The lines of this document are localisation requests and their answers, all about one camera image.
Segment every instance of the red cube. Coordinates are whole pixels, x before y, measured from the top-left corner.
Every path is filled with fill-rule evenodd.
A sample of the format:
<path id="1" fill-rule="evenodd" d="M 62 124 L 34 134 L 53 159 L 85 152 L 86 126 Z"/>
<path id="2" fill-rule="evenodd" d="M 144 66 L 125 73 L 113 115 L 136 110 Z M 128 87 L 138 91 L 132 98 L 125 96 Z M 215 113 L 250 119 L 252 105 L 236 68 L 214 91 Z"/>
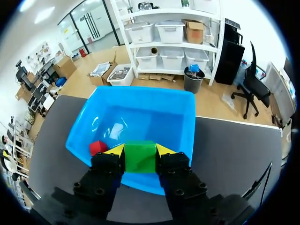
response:
<path id="1" fill-rule="evenodd" d="M 92 144 L 90 144 L 90 155 L 94 156 L 98 152 L 106 152 L 107 151 L 107 145 L 104 142 L 96 141 Z"/>

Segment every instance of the table surface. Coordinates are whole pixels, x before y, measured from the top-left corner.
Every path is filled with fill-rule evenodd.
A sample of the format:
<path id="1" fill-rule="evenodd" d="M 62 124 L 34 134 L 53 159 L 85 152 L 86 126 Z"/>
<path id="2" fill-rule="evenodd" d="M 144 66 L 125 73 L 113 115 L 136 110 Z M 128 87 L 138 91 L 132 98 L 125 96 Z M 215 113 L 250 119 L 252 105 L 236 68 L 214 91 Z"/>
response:
<path id="1" fill-rule="evenodd" d="M 35 142 L 29 185 L 41 197 L 54 187 L 73 193 L 73 184 L 88 166 L 65 148 L 65 142 L 86 99 L 61 96 L 51 107 Z M 273 162 L 266 194 L 276 184 L 281 166 L 281 134 L 226 120 L 196 117 L 192 169 L 208 186 L 208 197 L 244 194 Z M 257 208 L 263 185 L 249 199 Z M 151 223 L 172 219 L 164 196 L 124 185 L 118 189 L 108 220 Z"/>

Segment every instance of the blue plastic bin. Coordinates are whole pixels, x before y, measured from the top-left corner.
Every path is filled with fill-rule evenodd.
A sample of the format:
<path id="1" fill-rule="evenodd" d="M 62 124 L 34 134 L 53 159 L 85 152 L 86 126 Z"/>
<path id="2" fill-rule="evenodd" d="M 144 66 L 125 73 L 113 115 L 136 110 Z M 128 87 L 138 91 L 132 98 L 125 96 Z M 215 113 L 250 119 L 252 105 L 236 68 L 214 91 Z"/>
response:
<path id="1" fill-rule="evenodd" d="M 91 166 L 89 145 L 97 140 L 114 148 L 146 140 L 184 152 L 190 163 L 195 132 L 195 97 L 189 91 L 144 87 L 98 87 L 76 119 L 66 148 Z M 122 184 L 164 195 L 158 176 L 125 173 Z"/>
<path id="2" fill-rule="evenodd" d="M 65 82 L 67 81 L 67 79 L 65 77 L 61 77 L 60 79 L 58 79 L 56 81 L 56 87 L 61 87 L 65 84 Z"/>

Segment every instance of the black trash can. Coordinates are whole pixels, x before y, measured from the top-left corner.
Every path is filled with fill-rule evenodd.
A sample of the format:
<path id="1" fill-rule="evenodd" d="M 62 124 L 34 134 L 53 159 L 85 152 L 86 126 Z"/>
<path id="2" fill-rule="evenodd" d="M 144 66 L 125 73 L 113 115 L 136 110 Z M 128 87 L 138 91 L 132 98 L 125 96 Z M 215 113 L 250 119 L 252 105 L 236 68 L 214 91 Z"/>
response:
<path id="1" fill-rule="evenodd" d="M 194 76 L 191 72 L 189 72 L 188 67 L 186 67 L 184 74 L 184 90 L 196 94 L 200 89 L 203 78 L 205 77 L 204 72 L 200 70 L 196 76 Z"/>

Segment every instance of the white storage bin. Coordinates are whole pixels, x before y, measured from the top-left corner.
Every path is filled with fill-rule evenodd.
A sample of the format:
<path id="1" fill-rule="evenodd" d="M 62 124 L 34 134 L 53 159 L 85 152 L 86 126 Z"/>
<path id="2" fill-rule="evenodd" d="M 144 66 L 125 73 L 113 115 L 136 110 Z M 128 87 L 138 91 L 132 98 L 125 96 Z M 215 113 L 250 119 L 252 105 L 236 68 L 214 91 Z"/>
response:
<path id="1" fill-rule="evenodd" d="M 217 1 L 216 0 L 189 0 L 190 8 L 198 11 L 216 14 Z"/>
<path id="2" fill-rule="evenodd" d="M 163 60 L 164 68 L 170 70 L 181 70 L 184 52 L 182 48 L 162 47 L 160 56 Z"/>
<path id="3" fill-rule="evenodd" d="M 154 38 L 154 23 L 137 22 L 126 27 L 126 31 L 131 37 L 132 43 L 149 43 Z"/>
<path id="4" fill-rule="evenodd" d="M 123 70 L 125 67 L 129 67 L 130 70 L 126 74 L 126 76 L 121 80 L 111 80 L 110 77 L 113 75 L 114 72 Z M 133 69 L 131 67 L 131 64 L 120 64 L 113 69 L 111 74 L 109 74 L 107 78 L 107 82 L 111 83 L 112 86 L 130 86 L 134 78 Z"/>
<path id="5" fill-rule="evenodd" d="M 140 69 L 156 69 L 158 54 L 152 54 L 152 48 L 140 48 L 136 54 Z"/>
<path id="6" fill-rule="evenodd" d="M 187 57 L 187 66 L 190 64 L 198 64 L 202 71 L 205 71 L 206 63 L 210 60 L 203 50 L 185 48 L 184 52 Z"/>
<path id="7" fill-rule="evenodd" d="M 182 43 L 183 40 L 183 22 L 162 21 L 155 24 L 158 29 L 162 43 Z"/>

